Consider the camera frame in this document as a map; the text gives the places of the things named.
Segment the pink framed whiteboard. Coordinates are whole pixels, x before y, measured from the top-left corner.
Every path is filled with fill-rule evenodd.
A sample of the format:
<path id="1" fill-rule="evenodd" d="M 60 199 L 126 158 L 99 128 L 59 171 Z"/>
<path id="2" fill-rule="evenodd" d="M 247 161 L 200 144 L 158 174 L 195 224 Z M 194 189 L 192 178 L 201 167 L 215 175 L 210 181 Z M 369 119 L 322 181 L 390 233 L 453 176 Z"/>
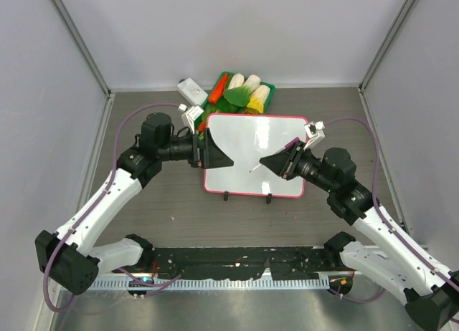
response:
<path id="1" fill-rule="evenodd" d="M 272 155 L 292 140 L 307 138 L 308 120 L 300 116 L 213 113 L 207 126 L 217 146 L 234 165 L 204 172 L 210 193 L 299 198 L 305 191 L 300 178 L 285 181 L 265 166 L 254 169 L 262 157 Z"/>

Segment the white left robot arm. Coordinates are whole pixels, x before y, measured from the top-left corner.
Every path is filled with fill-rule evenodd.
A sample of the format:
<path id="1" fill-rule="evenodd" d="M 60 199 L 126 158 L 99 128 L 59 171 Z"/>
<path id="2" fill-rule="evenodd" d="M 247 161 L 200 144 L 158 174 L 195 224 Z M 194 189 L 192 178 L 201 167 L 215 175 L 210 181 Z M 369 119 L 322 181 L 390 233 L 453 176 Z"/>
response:
<path id="1" fill-rule="evenodd" d="M 152 245 L 131 234 L 121 241 L 95 247 L 116 214 L 161 172 L 168 161 L 185 160 L 194 168 L 233 166 L 233 160 L 215 143 L 209 129 L 203 136 L 188 127 L 173 133 L 171 117 L 155 112 L 146 117 L 136 142 L 118 157 L 115 167 L 90 200 L 54 233 L 42 231 L 35 239 L 39 268 L 78 296 L 99 274 L 131 267 L 147 272 L 153 263 Z"/>

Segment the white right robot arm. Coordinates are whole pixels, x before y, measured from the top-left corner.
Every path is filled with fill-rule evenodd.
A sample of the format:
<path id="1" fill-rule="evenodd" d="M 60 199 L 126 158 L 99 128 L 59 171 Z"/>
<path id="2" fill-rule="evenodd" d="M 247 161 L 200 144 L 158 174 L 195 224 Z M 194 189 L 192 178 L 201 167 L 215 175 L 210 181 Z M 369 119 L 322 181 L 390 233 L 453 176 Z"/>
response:
<path id="1" fill-rule="evenodd" d="M 339 270 L 345 266 L 372 279 L 396 297 L 423 330 L 440 330 L 457 315 L 458 273 L 424 250 L 356 180 L 356 164 L 347 150 L 330 148 L 319 159 L 298 141 L 259 162 L 287 181 L 301 177 L 326 191 L 331 210 L 384 253 L 372 254 L 341 232 L 325 244 L 327 267 Z"/>

